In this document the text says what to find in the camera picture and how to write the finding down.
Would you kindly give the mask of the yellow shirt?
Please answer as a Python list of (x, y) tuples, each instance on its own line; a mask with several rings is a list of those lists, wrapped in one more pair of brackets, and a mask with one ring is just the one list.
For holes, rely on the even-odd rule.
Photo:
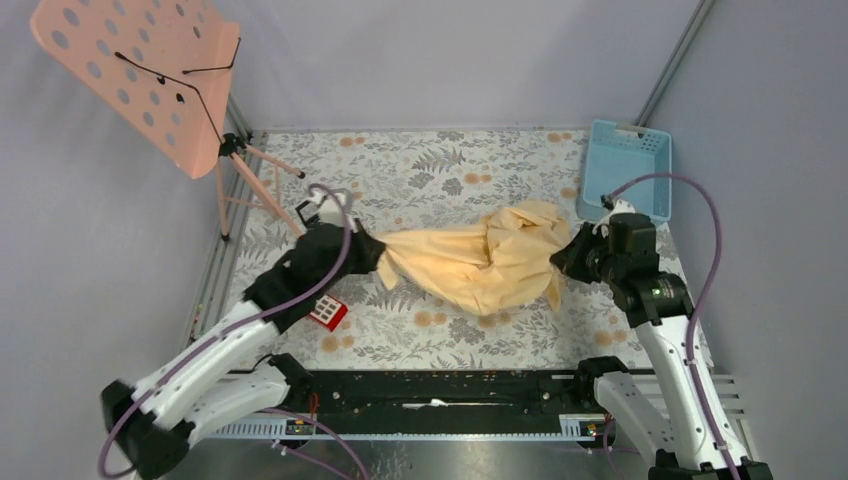
[(571, 240), (556, 205), (525, 200), (473, 225), (380, 233), (377, 274), (391, 290), (405, 279), (462, 310), (488, 316), (539, 298), (553, 311), (565, 280), (550, 258)]

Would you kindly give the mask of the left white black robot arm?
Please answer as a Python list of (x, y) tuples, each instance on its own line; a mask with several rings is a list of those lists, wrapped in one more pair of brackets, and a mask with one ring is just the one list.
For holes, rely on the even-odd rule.
[(105, 387), (104, 422), (130, 471), (156, 479), (173, 469), (188, 448), (179, 431), (188, 398), (213, 385), (249, 349), (306, 317), (339, 279), (374, 271), (384, 251), (384, 243), (359, 223), (317, 223), (193, 346), (133, 385), (115, 380)]

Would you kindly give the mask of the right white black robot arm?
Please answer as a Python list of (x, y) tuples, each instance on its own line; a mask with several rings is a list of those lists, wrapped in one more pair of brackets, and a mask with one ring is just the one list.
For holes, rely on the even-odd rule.
[(571, 395), (583, 410), (611, 415), (646, 462), (649, 478), (772, 478), (731, 426), (696, 342), (687, 286), (661, 271), (656, 227), (647, 216), (613, 213), (600, 224), (585, 222), (550, 261), (570, 280), (608, 286), (648, 355), (663, 411), (615, 356), (580, 361)]

